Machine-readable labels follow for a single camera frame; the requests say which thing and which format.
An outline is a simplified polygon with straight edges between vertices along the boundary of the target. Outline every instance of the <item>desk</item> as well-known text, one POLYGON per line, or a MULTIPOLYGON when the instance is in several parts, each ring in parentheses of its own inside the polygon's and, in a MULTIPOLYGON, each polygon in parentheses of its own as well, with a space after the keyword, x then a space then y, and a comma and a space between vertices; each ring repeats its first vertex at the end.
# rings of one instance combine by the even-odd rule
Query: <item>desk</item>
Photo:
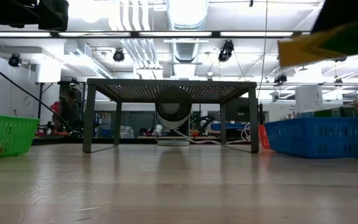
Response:
POLYGON ((85 128, 83 152, 92 151, 92 129, 96 91, 117 103, 114 122, 114 146, 119 145, 122 103, 206 103, 219 104, 221 116, 221 144, 226 146, 226 111, 225 105, 248 93, 250 109, 251 150, 259 151, 258 112, 256 99, 256 82, 216 82, 189 80, 127 80, 90 78, 87 80, 85 128), (187 95, 175 94, 175 89, 186 91, 187 95))

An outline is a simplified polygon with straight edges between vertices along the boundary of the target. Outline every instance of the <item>green object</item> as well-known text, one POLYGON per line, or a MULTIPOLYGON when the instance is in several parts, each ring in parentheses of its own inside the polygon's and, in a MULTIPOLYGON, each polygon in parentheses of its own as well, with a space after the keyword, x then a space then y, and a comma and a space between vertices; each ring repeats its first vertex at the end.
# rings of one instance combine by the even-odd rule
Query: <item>green object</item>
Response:
POLYGON ((27 153, 39 120, 0 116, 0 157, 27 153))

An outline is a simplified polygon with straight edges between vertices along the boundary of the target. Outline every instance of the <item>pipe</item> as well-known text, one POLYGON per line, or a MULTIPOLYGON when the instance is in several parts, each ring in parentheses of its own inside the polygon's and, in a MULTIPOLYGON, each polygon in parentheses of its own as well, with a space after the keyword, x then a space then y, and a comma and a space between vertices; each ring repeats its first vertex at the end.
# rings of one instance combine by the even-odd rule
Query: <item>pipe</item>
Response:
MULTIPOLYGON (((144 30, 150 30, 149 26, 149 1, 142 0, 142 26, 144 30)), ((148 49, 151 51, 152 60, 157 68, 160 68, 160 62, 158 61, 157 52, 154 47, 153 39, 146 39, 148 49)))
MULTIPOLYGON (((135 30, 142 30, 142 28, 139 24, 139 3, 137 2, 137 0, 132 0, 132 8, 133 8, 132 24, 134 25, 135 30)), ((147 57, 149 58, 150 66, 155 68, 155 64, 153 62, 153 58, 150 53, 149 46, 147 45, 145 39, 140 39, 140 42, 141 42, 144 50, 146 51, 147 57)))
MULTIPOLYGON (((110 0, 112 5, 112 13, 114 14, 112 18, 109 18, 109 25, 112 30, 124 30, 122 24, 121 24, 121 6, 119 4, 118 0, 110 0), (110 19, 114 19, 114 26, 112 26, 112 23, 110 19)), ((120 39, 120 42, 122 46, 127 50, 129 56, 131 56, 131 59, 139 66, 139 68, 142 68, 142 65, 140 64, 139 60, 135 57, 133 51, 128 47, 127 42, 124 39, 120 39)))
MULTIPOLYGON (((122 2, 124 8, 122 10, 122 24, 125 27, 125 30, 132 30, 131 24, 129 23, 129 0, 124 0, 122 2)), ((139 47, 138 41, 131 39, 128 41, 129 47, 132 47, 135 57, 139 60, 140 64, 143 65, 143 67, 148 67, 149 64, 146 61, 146 58, 144 57, 144 54, 142 52, 142 49, 139 47)))

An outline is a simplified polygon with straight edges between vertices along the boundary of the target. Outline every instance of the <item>ceiling light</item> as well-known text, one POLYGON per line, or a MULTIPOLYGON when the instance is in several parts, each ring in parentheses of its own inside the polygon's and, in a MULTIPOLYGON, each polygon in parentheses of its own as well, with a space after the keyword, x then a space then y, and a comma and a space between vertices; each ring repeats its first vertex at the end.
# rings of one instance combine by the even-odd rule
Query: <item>ceiling light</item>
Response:
POLYGON ((293 32, 221 32, 221 37, 291 37, 293 32))
POLYGON ((171 32, 139 32, 141 37, 210 37, 212 32, 206 31, 171 31, 171 32))
POLYGON ((209 43, 209 40, 164 40, 166 44, 185 43, 185 44, 198 44, 209 43))
POLYGON ((93 0, 82 1, 78 7, 80 9, 83 17, 82 19, 87 23, 98 22, 100 19, 100 13, 94 5, 93 0))
POLYGON ((0 32, 0 37, 51 37, 49 32, 0 32))
POLYGON ((60 32, 61 37, 130 37, 130 32, 60 32))

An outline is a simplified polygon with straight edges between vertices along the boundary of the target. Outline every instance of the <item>fluorescent light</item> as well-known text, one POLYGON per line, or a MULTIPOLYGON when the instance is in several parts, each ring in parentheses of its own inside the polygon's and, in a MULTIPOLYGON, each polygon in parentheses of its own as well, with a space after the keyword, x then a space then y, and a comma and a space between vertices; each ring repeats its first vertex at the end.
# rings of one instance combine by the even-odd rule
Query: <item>fluorescent light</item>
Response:
POLYGON ((166 44, 175 44, 175 43, 189 43, 189 44, 198 44, 198 43, 209 43, 209 40, 164 40, 166 44))
POLYGON ((49 32, 0 32, 0 37, 51 37, 49 32))
POLYGON ((141 37, 210 37, 212 32, 206 31, 171 31, 171 32, 139 32, 141 37))
POLYGON ((130 37, 129 32, 60 32, 61 37, 130 37))
POLYGON ((221 32, 221 37, 291 37, 293 32, 221 32))

